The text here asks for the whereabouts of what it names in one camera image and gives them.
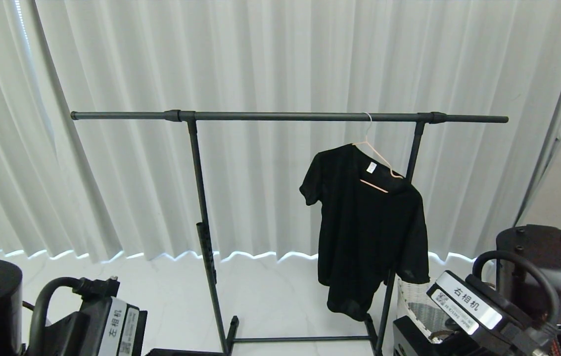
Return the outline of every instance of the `white label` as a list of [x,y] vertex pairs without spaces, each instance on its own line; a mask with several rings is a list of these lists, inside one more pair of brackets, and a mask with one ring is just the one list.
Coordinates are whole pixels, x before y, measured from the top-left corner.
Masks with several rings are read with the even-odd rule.
[[367,168],[366,171],[369,173],[373,173],[373,171],[375,171],[375,167],[377,167],[375,162],[371,162],[371,164],[369,164],[369,168]]
[[138,309],[130,307],[129,311],[127,311],[127,318],[124,322],[124,329],[122,329],[122,340],[120,340],[118,356],[131,356],[133,352],[133,342],[136,340],[139,315],[140,311]]
[[98,356],[114,356],[118,352],[118,344],[122,338],[122,324],[127,315],[127,303],[118,298],[111,298],[111,309],[104,326]]
[[439,279],[437,279],[436,284],[447,293],[450,293],[450,297],[453,300],[461,304],[463,309],[472,314],[473,317],[479,320],[480,324],[483,324],[488,329],[493,329],[502,320],[503,316],[500,313],[482,301],[449,273],[443,272]]
[[441,289],[436,289],[432,293],[434,300],[452,320],[454,320],[468,334],[473,334],[478,329],[478,323],[468,313],[464,312],[461,307],[450,299]]

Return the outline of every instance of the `white marble floor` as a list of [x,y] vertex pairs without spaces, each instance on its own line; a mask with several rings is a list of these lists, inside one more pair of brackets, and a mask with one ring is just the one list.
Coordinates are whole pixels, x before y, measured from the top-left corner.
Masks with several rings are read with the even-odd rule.
[[[5,257],[23,270],[23,299],[33,303],[47,282],[62,276],[106,279],[117,275],[118,297],[148,311],[143,354],[153,348],[220,351],[217,328],[201,258],[187,253],[174,261],[163,256],[153,261],[124,255],[109,263],[94,264],[73,253],[50,259],[45,253]],[[326,307],[327,288],[317,282],[317,261],[290,256],[277,262],[269,255],[252,259],[234,255],[217,259],[217,275],[224,325],[233,315],[240,325],[237,337],[332,336],[366,334],[364,324]],[[466,274],[469,261],[453,258],[450,269]],[[445,269],[430,259],[432,275]],[[378,324],[385,287],[375,294],[371,316]],[[55,322],[76,311],[80,298],[59,289],[52,298],[48,318]],[[391,304],[384,354],[392,354],[392,320],[396,314],[396,293]],[[23,311],[23,340],[29,335],[31,313]],[[250,355],[357,355],[372,354],[369,342],[257,343],[237,344],[235,356]]]

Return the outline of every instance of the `white basket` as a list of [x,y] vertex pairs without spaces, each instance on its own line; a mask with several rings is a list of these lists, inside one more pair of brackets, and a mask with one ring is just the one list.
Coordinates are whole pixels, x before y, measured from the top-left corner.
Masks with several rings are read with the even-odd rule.
[[426,284],[409,284],[398,279],[397,283],[399,286],[398,317],[409,316],[428,341],[441,343],[440,339],[431,339],[430,335],[436,331],[445,330],[445,322],[449,317],[426,295],[434,281]]

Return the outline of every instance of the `black t-shirt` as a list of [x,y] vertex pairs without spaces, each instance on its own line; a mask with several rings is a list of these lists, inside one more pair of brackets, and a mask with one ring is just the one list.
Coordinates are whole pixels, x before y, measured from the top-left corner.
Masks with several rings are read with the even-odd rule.
[[322,202],[318,280],[332,312],[365,320],[391,268],[405,282],[429,282],[421,194],[387,166],[352,144],[330,149],[314,157],[300,192],[307,205]]

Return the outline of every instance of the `clothes rack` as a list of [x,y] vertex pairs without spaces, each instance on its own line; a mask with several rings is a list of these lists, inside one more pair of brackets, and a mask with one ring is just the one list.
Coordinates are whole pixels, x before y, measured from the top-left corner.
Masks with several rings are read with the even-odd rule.
[[[157,350],[155,355],[181,356],[181,355],[209,355],[230,356],[236,343],[274,343],[274,342],[334,342],[367,340],[371,343],[374,356],[382,356],[382,345],[388,319],[391,298],[395,281],[395,272],[392,268],[388,274],[386,293],[379,329],[376,332],[373,320],[367,315],[366,335],[353,336],[298,336],[283,338],[237,338],[239,318],[235,315],[231,319],[228,334],[224,330],[224,322],[219,307],[217,296],[217,271],[212,250],[210,228],[208,223],[208,208],[206,205],[206,192],[204,191],[203,174],[201,171],[201,156],[199,154],[199,140],[197,140],[197,121],[344,121],[361,122],[369,121],[366,113],[276,113],[276,112],[197,112],[185,110],[168,110],[163,112],[75,112],[71,113],[72,120],[87,119],[126,119],[126,120],[168,120],[172,122],[186,122],[190,134],[190,145],[192,147],[192,159],[197,182],[197,195],[199,198],[199,209],[201,210],[201,222],[197,223],[197,234],[201,245],[206,279],[210,289],[210,297],[217,323],[217,331],[221,343],[221,352],[187,351],[187,350]],[[373,121],[376,122],[414,122],[416,124],[410,158],[405,179],[412,182],[412,176],[417,162],[421,136],[426,124],[440,124],[443,122],[480,122],[480,123],[506,123],[508,117],[504,116],[482,116],[482,115],[446,115],[445,113],[371,113]]]

